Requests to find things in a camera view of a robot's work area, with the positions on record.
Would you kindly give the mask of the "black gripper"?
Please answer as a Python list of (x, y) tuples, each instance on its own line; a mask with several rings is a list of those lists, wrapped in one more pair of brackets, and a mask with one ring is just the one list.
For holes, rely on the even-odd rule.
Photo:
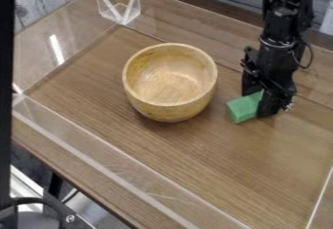
[(286, 110), (297, 94), (293, 74), (298, 69), (287, 49), (265, 43), (260, 43), (258, 49), (247, 46), (240, 65), (242, 95), (262, 92), (258, 116), (267, 117), (275, 115), (281, 109)]

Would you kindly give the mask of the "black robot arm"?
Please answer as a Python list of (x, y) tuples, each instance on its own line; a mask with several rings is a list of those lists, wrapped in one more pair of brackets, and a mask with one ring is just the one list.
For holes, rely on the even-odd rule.
[(244, 48), (242, 95), (262, 95), (255, 115), (269, 117), (293, 105), (294, 73), (309, 68), (313, 49), (303, 35), (311, 28), (313, 0), (262, 0), (260, 45)]

